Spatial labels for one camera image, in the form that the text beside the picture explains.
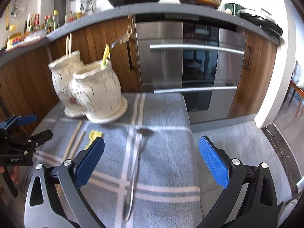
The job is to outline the left hand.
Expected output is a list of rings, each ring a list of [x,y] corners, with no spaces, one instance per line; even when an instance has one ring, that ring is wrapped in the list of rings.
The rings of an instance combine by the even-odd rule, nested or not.
[[[5,169],[4,166],[0,167],[0,173],[4,173]],[[20,171],[19,171],[19,167],[18,166],[14,166],[13,170],[10,174],[10,178],[12,179],[12,181],[18,185],[19,184],[19,180],[20,180]]]

